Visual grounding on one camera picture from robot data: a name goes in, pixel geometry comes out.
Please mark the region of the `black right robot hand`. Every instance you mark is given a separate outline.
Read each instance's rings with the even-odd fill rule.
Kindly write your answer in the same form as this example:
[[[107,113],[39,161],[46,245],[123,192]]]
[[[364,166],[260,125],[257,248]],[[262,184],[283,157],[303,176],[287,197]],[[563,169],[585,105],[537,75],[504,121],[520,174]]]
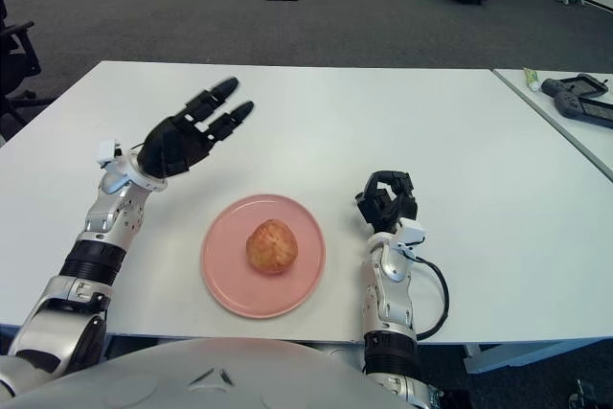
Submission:
[[[379,170],[370,175],[355,201],[360,214],[376,233],[394,233],[402,218],[415,220],[417,217],[418,203],[413,189],[408,172]]]

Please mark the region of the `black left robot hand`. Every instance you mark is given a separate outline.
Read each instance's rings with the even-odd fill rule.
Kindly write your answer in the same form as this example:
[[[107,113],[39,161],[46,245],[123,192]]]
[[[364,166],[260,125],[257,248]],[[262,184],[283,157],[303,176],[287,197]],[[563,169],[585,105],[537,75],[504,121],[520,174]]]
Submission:
[[[248,101],[221,114],[204,131],[196,126],[213,115],[237,88],[238,79],[230,77],[200,92],[181,111],[158,124],[138,152],[137,163],[141,171],[166,179],[188,171],[207,157],[214,145],[229,137],[254,108]]]

